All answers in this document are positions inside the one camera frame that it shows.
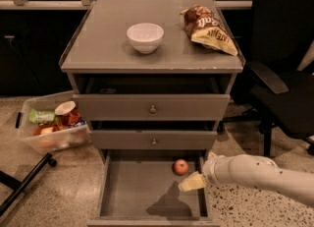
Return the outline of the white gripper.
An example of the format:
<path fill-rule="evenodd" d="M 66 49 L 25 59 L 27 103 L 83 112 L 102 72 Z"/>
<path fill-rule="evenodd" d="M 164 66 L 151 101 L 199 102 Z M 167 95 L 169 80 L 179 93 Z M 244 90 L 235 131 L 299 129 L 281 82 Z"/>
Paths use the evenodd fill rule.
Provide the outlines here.
<path fill-rule="evenodd" d="M 217 186 L 227 184 L 230 180 L 228 163 L 228 157 L 217 155 L 210 151 L 202 167 L 203 174 L 193 172 L 179 183 L 179 190 L 181 192 L 189 192 L 203 189 L 208 185 L 207 181 Z"/>

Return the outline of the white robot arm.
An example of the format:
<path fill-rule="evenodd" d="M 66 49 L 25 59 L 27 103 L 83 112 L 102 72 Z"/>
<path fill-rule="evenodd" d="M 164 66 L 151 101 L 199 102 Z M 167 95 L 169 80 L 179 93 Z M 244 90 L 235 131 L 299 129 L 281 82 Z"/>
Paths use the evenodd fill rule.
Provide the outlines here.
<path fill-rule="evenodd" d="M 179 183 L 181 192 L 209 185 L 240 185 L 266 190 L 314 207 L 314 174 L 282 169 L 268 157 L 240 154 L 216 155 L 210 152 L 202 166 Z"/>

